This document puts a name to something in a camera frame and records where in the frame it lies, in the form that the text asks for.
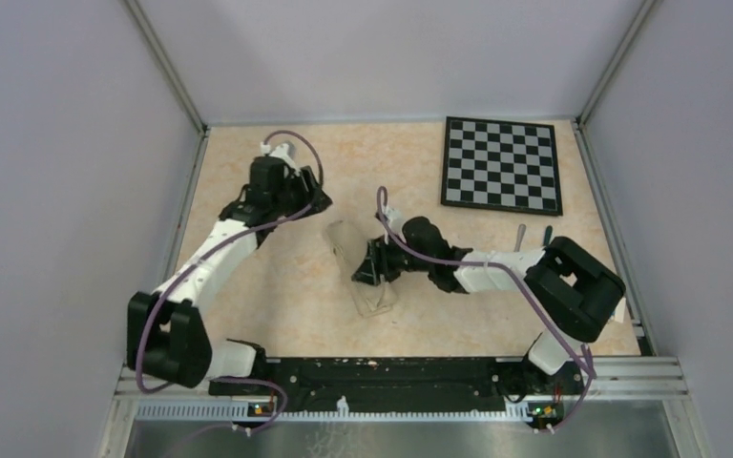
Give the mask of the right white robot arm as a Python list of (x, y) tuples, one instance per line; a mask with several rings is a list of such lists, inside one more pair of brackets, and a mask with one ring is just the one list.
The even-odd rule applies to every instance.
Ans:
[(534, 393), (548, 392), (559, 382), (559, 369), (597, 341), (626, 292), (614, 271), (568, 237), (530, 251), (481, 252), (450, 244), (425, 217), (405, 221), (398, 232), (360, 239), (352, 253), (335, 253), (358, 286), (387, 286), (405, 272), (419, 272), (446, 293), (520, 293), (546, 320), (521, 367), (522, 382)]

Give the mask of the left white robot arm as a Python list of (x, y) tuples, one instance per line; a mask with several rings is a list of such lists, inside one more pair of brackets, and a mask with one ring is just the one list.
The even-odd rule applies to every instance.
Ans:
[(138, 378), (195, 387), (231, 377), (245, 394), (266, 386), (262, 349), (254, 343), (214, 343), (204, 318), (234, 271), (282, 223), (322, 213), (332, 203), (309, 166), (283, 154), (256, 157), (249, 181), (219, 214), (197, 251), (151, 293), (135, 293), (127, 308), (126, 365)]

